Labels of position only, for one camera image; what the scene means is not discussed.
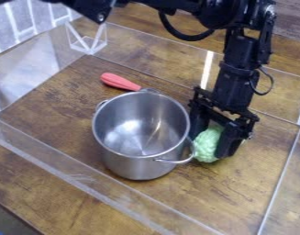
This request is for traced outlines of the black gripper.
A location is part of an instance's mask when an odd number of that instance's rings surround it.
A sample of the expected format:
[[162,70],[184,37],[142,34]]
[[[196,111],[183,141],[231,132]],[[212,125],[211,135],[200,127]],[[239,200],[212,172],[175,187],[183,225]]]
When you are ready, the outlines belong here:
[[257,70],[237,68],[222,62],[214,90],[194,87],[194,97],[188,101],[188,135],[195,139],[206,131],[211,121],[224,128],[215,151],[218,159],[234,156],[259,121],[259,117],[249,111],[258,82]]

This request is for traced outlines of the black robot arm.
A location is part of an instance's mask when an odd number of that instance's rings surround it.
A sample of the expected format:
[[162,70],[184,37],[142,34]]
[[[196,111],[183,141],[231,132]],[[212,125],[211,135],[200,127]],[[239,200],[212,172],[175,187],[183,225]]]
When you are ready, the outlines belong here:
[[[135,2],[156,9],[162,25],[184,41],[207,38],[216,30],[226,31],[224,57],[219,64],[215,87],[211,91],[195,87],[188,106],[191,130],[195,138],[210,122],[223,127],[215,157],[235,154],[242,141],[253,134],[257,115],[249,111],[263,66],[270,61],[273,30],[277,21],[274,0],[42,0],[62,4],[102,24],[116,7]],[[179,10],[190,13],[206,27],[206,32],[187,35],[172,26],[168,17]]]

